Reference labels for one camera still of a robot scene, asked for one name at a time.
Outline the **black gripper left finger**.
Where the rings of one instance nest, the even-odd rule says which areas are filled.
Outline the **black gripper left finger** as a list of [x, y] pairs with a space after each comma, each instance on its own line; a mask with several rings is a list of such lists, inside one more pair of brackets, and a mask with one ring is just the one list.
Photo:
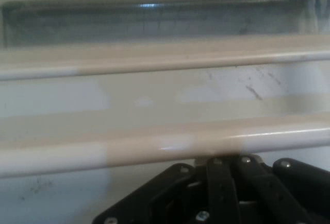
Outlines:
[[93, 223], [241, 223], [237, 157], [176, 163], [97, 215]]

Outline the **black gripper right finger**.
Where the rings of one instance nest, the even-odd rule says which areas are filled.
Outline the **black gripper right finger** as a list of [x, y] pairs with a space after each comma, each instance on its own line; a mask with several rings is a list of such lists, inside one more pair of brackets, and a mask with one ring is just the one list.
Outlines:
[[329, 171], [281, 158], [234, 160], [242, 223], [329, 223]]

